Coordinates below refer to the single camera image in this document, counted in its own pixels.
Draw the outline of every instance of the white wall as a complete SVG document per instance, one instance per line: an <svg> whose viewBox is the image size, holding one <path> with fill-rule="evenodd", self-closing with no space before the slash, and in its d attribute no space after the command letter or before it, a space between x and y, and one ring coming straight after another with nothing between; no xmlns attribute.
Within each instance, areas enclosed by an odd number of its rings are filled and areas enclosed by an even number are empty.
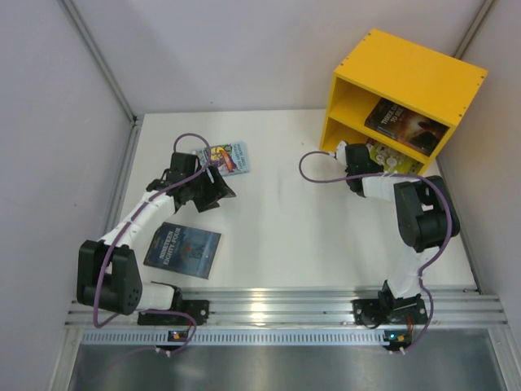
<svg viewBox="0 0 521 391"><path fill-rule="evenodd" d="M452 54L480 3L76 0L140 113L323 108L333 69L369 29Z"/></svg>
<svg viewBox="0 0 521 391"><path fill-rule="evenodd" d="M484 288L521 347L520 15L519 0L499 0L466 53L489 74L441 162Z"/></svg>
<svg viewBox="0 0 521 391"><path fill-rule="evenodd" d="M45 389L128 121L55 0L0 6L0 389Z"/></svg>

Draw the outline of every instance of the cable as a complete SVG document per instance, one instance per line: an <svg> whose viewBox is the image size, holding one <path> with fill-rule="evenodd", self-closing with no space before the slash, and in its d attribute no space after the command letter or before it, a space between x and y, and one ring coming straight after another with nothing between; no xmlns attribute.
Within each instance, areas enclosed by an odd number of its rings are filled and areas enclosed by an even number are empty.
<svg viewBox="0 0 521 391"><path fill-rule="evenodd" d="M173 151L175 152L177 150L177 144L179 143L179 141L182 138L185 138L185 137L188 137L188 136L196 137L196 138L199 138L200 140L203 141L204 145L206 146L206 148L208 150L208 158L207 158L206 162L203 164L203 166L197 172L192 174L190 177L184 178L183 180L181 180L179 182L175 182L174 184L164 188L163 190L160 190L160 191L156 192L154 195L152 195L147 200L147 202L142 203L141 206L138 208L138 210L136 210L136 212L130 217L130 221L125 223L125 225L123 226L121 231L117 234L116 238L112 241L112 244L108 248L107 253L105 254L105 258L103 259L103 263L101 265L101 268L99 270L98 283L96 284L96 292L94 294L94 305L93 305L94 310L93 310L93 313L92 313L92 323L94 324L94 326L96 328L104 327L105 325L110 323L116 316L118 316L118 314L113 314L108 319L106 319L106 320L104 320L103 322L100 323L99 320L98 320L99 298L101 297L101 287L103 286L103 279L105 278L105 271L107 271L108 262L111 259L112 253L114 252L114 248L116 248L118 242L121 240L121 238L123 237L125 232L129 229L131 223L135 221L135 219L149 205L150 202L155 200L161 194L164 194L164 193L166 193L168 191L171 191L172 189L174 189L176 187L179 187L179 186L182 186L185 183L188 183L189 181L191 181L192 179L197 178L200 174L202 174L204 171L206 171L206 169L210 165L210 162L212 161L211 160L211 157L212 157L212 153L211 152L212 151L211 151L211 148L210 148L210 144L208 143L208 141L206 141L206 139L203 136L199 136L198 134L195 134L195 133L184 133L184 134L181 134L179 137L177 137L175 142L173 143Z"/></svg>
<svg viewBox="0 0 521 391"><path fill-rule="evenodd" d="M407 314L407 332L409 333L409 336L411 336L411 337L413 336L413 331L414 331L413 319L410 316L410 314Z"/></svg>
<svg viewBox="0 0 521 391"><path fill-rule="evenodd" d="M342 177L342 178L335 178L335 179L325 179L325 180L312 179L312 178L308 177L306 174L304 174L304 171L302 170L302 162L304 161L304 159L306 157L308 157L310 155L315 155L315 154L331 156L328 152L312 151L312 152L305 153L300 158L300 161L299 161L299 172L300 172L300 175L302 175L302 178L304 178L306 181L311 182L311 183L336 183L336 182L345 182L345 181L349 181L349 180L352 180L352 179L363 179L363 178L371 178L371 177L383 177L383 176L388 176L389 175L389 174L386 174L386 173L358 174L358 175L350 175L350 176L346 176L346 177ZM429 302L431 303L431 309L429 310L429 316L427 318L427 321L425 322L425 325L423 326L423 329L418 334L418 337L411 343L411 345L409 345L405 349L405 351L409 351L423 338L423 336L425 335L425 333L427 332L427 329L429 328L429 326L431 324L432 318L434 317L434 299L432 297L431 291L429 291L425 287L425 285L423 284L423 271L427 267L432 265L434 262L436 262L438 260L438 258L441 256L441 254L443 253L443 251L445 251L445 249L447 248L447 245L449 244L450 237L451 237L452 232L453 232L453 221L452 221L452 216L450 214L449 203L445 199L445 197L444 197L443 193L441 192L441 190L434 183L432 183L430 180L428 180L427 178L422 177L421 175L417 175L417 174L393 174L392 176L396 177L396 178L416 179L416 180L425 182L435 192L436 196L438 197L438 200L441 201L441 204L443 205L444 210L445 210L445 216L447 218L447 233L445 234L445 238L444 238L444 241L443 241L442 245L440 246L440 249L434 255L434 257L432 257L428 262L426 262L423 266L421 266L418 269L418 284L419 284L420 288L429 297Z"/></svg>

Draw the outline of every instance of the colorful book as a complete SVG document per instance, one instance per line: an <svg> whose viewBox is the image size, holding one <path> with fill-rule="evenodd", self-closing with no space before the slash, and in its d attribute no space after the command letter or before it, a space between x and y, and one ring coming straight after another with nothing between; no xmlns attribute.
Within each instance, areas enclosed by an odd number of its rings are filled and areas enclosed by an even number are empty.
<svg viewBox="0 0 521 391"><path fill-rule="evenodd" d="M372 160L383 166L383 171L394 174L416 174L421 165L412 157L395 151L372 138L367 140L367 149Z"/></svg>
<svg viewBox="0 0 521 391"><path fill-rule="evenodd" d="M222 144L210 149L212 151L212 162L210 164L217 167L221 176L226 177L250 172L245 143ZM202 165L208 160L207 148L196 149L192 153L199 157Z"/></svg>
<svg viewBox="0 0 521 391"><path fill-rule="evenodd" d="M164 223L143 262L147 266L208 279L221 234Z"/></svg>
<svg viewBox="0 0 521 391"><path fill-rule="evenodd" d="M365 125L425 155L434 151L449 129L385 98L380 99Z"/></svg>

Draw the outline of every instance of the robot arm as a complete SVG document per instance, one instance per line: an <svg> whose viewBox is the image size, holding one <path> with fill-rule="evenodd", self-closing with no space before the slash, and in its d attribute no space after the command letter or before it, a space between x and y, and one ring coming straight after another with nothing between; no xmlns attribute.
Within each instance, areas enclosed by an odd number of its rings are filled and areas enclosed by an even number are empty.
<svg viewBox="0 0 521 391"><path fill-rule="evenodd" d="M383 167L370 159L365 144L340 143L336 158L347 166L348 177L358 174L382 173ZM451 236L459 233L459 220L441 177L428 178L441 192L452 219ZM383 283L378 299L353 302L357 324L407 324L409 317L416 324L427 321L421 299L418 270L429 262L444 242L448 229L443 203L422 181L408 178L378 176L347 181L359 196L386 200L396 206L398 229L403 240L401 258L394 273Z"/></svg>
<svg viewBox="0 0 521 391"><path fill-rule="evenodd" d="M112 272L106 273L103 279L99 308L125 315L136 310L183 310L181 307L186 303L183 303L177 287L143 282L138 266L142 265L157 229L186 202L194 201L198 211L203 212L217 208L220 198L235 197L213 166L188 183L161 192L199 169L201 165L197 156L174 152L170 168L163 172L160 179L148 185L132 212L99 241L87 240L83 243L78 262L78 302L94 305L103 259L111 244L117 240L111 256Z"/></svg>

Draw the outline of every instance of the yellow wooden bookshelf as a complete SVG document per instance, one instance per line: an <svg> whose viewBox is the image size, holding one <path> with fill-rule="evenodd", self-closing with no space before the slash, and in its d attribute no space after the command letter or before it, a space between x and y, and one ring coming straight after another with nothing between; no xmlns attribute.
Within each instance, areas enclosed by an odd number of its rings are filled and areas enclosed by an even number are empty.
<svg viewBox="0 0 521 391"><path fill-rule="evenodd" d="M320 148L368 138L407 155L420 174L440 153L481 87L487 71L383 31L372 29L335 70ZM366 126L381 98L449 129L429 156Z"/></svg>

